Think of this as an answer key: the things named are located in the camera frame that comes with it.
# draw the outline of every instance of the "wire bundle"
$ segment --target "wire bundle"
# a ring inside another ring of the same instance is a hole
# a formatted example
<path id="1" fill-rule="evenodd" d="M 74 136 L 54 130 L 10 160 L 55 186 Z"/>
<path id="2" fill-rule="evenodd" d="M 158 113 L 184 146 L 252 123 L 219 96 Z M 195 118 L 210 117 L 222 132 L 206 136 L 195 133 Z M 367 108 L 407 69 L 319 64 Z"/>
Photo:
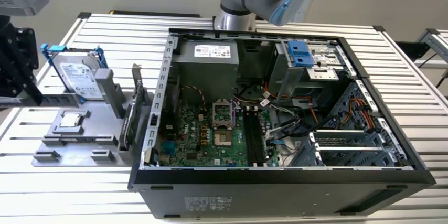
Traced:
<path id="1" fill-rule="evenodd" d="M 351 119 L 352 110 L 354 110 L 354 107 L 352 107 L 352 103 L 354 102 L 356 103 L 358 106 L 366 106 L 367 105 L 367 103 L 366 103 L 366 101 L 363 99 L 359 99 L 359 98 L 351 98 L 350 99 L 350 102 L 348 102 L 348 113 L 346 115 L 346 118 L 344 118 L 340 126 L 344 125 L 348 122 L 348 120 Z M 360 110 L 360 113 L 362 113 L 362 115 L 363 115 L 363 117 L 366 119 L 366 122 L 368 124 L 370 129 L 374 129 L 375 128 L 375 123 L 374 123 L 372 117 L 368 115 L 368 113 L 367 113 L 366 110 Z"/>
<path id="2" fill-rule="evenodd" d="M 272 94 L 268 90 L 268 83 L 266 82 L 264 83 L 264 90 L 266 92 L 268 92 L 271 94 L 271 96 L 274 98 L 278 98 L 276 94 Z M 312 101 L 312 98 L 311 96 L 308 97 L 299 97 L 299 96 L 292 96 L 292 98 L 298 98 L 298 99 L 308 99 L 308 105 L 310 105 L 310 110 L 311 110 L 311 114 L 314 115 L 314 118 L 315 118 L 315 122 L 319 123 L 319 120 L 318 120 L 318 117 L 316 117 L 316 114 L 315 114 L 315 110 L 314 110 L 314 101 Z"/>
<path id="3" fill-rule="evenodd" d="M 203 99 L 203 107 L 204 107 L 204 111 L 207 111 L 207 107 L 206 107 L 206 97 L 204 97 L 204 94 L 203 94 L 203 91 L 199 89 L 199 88 L 196 88 L 195 86 L 183 86 L 182 88 L 180 88 L 180 90 L 183 90 L 183 89 L 195 89 L 198 92 L 199 92 L 199 94 L 202 95 L 202 99 Z"/>

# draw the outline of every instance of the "slotted aluminum surface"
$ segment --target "slotted aluminum surface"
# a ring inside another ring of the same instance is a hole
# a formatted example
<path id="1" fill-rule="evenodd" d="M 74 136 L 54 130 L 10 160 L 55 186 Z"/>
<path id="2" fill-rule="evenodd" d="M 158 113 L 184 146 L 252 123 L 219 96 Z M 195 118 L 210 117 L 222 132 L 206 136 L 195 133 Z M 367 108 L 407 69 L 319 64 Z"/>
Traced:
<path id="1" fill-rule="evenodd" d="M 132 88 L 132 63 L 142 68 L 146 87 L 158 81 L 170 27 L 211 29 L 208 18 L 143 17 L 94 14 L 79 19 L 63 44 L 106 50 L 115 82 Z M 448 114 L 447 107 L 412 68 L 386 33 L 368 26 L 294 23 L 275 27 L 258 24 L 259 32 L 343 36 L 360 59 L 387 105 L 420 153 L 438 184 L 368 217 L 324 219 L 214 219 L 190 222 L 299 223 L 448 223 Z M 39 87 L 62 92 L 52 69 L 44 67 Z M 58 109 L 14 109 L 0 127 L 0 223 L 140 223 L 155 220 L 139 194 L 127 190 L 130 167 L 34 167 L 40 146 Z"/>

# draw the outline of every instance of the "cable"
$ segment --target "cable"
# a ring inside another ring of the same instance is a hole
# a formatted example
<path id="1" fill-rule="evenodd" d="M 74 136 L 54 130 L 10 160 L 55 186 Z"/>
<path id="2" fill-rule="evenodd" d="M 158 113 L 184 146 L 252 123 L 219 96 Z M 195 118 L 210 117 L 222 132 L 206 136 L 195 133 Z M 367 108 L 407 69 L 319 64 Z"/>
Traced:
<path id="1" fill-rule="evenodd" d="M 314 127 L 311 127 L 307 131 L 304 132 L 298 132 L 298 133 L 287 133 L 284 134 L 284 136 L 279 137 L 278 139 L 274 139 L 274 140 L 268 140 L 268 143 L 271 143 L 272 141 L 276 141 L 276 140 L 282 140 L 284 139 L 286 137 L 302 137 L 302 136 L 307 136 L 312 131 L 315 131 L 316 129 L 319 129 L 320 127 L 323 127 L 327 122 L 331 120 L 331 119 L 336 119 L 339 120 L 339 116 L 336 115 L 330 115 L 324 120 L 322 120 L 320 123 L 318 123 Z"/>
<path id="2" fill-rule="evenodd" d="M 271 106 L 272 108 L 278 109 L 279 111 L 288 112 L 294 117 L 298 118 L 298 115 L 296 115 L 291 110 L 288 110 L 288 109 L 286 109 L 286 108 L 279 108 L 278 106 L 275 106 L 275 105 L 272 105 L 272 104 L 270 104 L 270 106 Z"/>
<path id="3" fill-rule="evenodd" d="M 292 154 L 298 153 L 299 149 L 300 149 L 300 148 L 298 148 L 294 152 L 291 152 L 291 153 L 283 158 L 283 160 L 282 160 L 282 165 L 283 165 L 283 166 L 286 166 L 286 161 L 287 161 L 288 157 L 290 157 Z"/>
<path id="4" fill-rule="evenodd" d="M 446 80 L 446 78 L 442 78 L 442 79 L 440 79 L 440 81 L 439 81 L 438 84 L 436 84 L 436 88 L 440 87 L 440 85 L 442 85 L 442 83 L 443 83 L 444 80 Z"/>
<path id="5" fill-rule="evenodd" d="M 364 104 L 364 106 L 367 106 L 367 102 L 363 99 L 355 98 L 362 104 Z M 370 128 L 374 129 L 375 128 L 375 122 L 374 122 L 374 118 L 371 117 L 371 115 L 367 113 L 367 111 L 362 111 L 362 113 L 364 114 L 364 119 L 367 120 L 367 123 L 370 123 Z"/>
<path id="6" fill-rule="evenodd" d="M 244 97 L 242 97 L 240 95 L 235 94 L 234 98 L 238 99 L 240 102 L 248 102 L 248 103 L 259 103 L 259 101 L 256 100 L 251 100 L 251 99 L 246 99 Z"/>
<path id="7" fill-rule="evenodd" d="M 188 89 L 195 89 L 195 90 L 199 92 L 199 94 L 202 95 L 202 99 L 203 99 L 203 107 L 204 107 L 204 111 L 207 111 L 207 108 L 206 108 L 206 98 L 204 98 L 203 91 L 202 91 L 199 88 L 196 88 L 195 86 L 183 86 L 183 87 L 180 88 L 180 90 L 183 90 L 183 89 L 186 89 L 186 88 L 188 88 Z"/>
<path id="8" fill-rule="evenodd" d="M 276 94 L 272 94 L 270 92 L 270 90 L 268 90 L 268 82 L 264 82 L 264 87 L 263 88 L 264 88 L 266 92 L 268 92 L 271 94 L 271 96 L 274 98 L 278 98 Z M 315 110 L 314 110 L 314 101 L 312 101 L 312 98 L 311 97 L 299 97 L 299 96 L 292 96 L 292 98 L 308 99 L 311 114 L 314 115 L 315 122 L 319 123 L 319 120 L 318 120 L 318 117 L 316 117 L 316 114 L 315 114 Z"/>
<path id="9" fill-rule="evenodd" d="M 419 66 L 419 68 L 422 68 L 422 66 L 438 55 L 438 53 L 435 53 Z"/>
<path id="10" fill-rule="evenodd" d="M 352 102 L 356 102 L 358 106 L 362 106 L 362 104 L 367 105 L 367 103 L 363 99 L 359 99 L 359 98 L 351 98 L 350 99 L 350 101 L 348 101 L 348 113 L 346 115 L 346 118 L 344 118 L 340 126 L 343 126 L 347 123 L 348 119 L 351 119 L 352 110 L 354 110 L 352 109 Z M 368 113 L 364 110 L 360 110 L 360 113 L 364 117 L 364 120 L 366 120 L 366 123 L 367 123 L 370 129 L 375 128 L 375 123 L 374 123 L 374 120 L 372 120 L 371 116 L 368 115 Z"/>

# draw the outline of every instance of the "blue plastic bracket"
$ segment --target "blue plastic bracket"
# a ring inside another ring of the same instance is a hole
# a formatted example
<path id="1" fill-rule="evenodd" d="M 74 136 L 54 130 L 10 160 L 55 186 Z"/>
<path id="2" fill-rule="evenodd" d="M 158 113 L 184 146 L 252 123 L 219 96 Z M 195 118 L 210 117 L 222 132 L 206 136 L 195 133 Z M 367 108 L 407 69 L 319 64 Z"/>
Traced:
<path id="1" fill-rule="evenodd" d="M 288 53 L 292 57 L 292 65 L 295 67 L 315 66 L 315 60 L 304 41 L 288 41 Z"/>
<path id="2" fill-rule="evenodd" d="M 100 46 L 96 47 L 95 52 L 98 53 L 98 58 L 100 59 L 100 67 L 110 68 L 104 57 L 104 50 L 100 48 Z"/>

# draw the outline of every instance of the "blue latch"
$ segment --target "blue latch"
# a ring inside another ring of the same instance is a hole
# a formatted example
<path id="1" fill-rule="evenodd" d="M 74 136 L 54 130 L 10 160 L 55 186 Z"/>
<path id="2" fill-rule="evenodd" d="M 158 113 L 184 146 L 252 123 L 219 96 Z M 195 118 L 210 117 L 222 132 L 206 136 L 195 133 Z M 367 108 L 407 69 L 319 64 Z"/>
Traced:
<path id="1" fill-rule="evenodd" d="M 67 46 L 66 45 L 52 45 L 50 48 L 51 52 L 66 52 Z"/>
<path id="2" fill-rule="evenodd" d="M 288 41 L 288 53 L 294 59 L 295 67 L 312 67 L 315 65 L 307 43 L 303 41 Z"/>

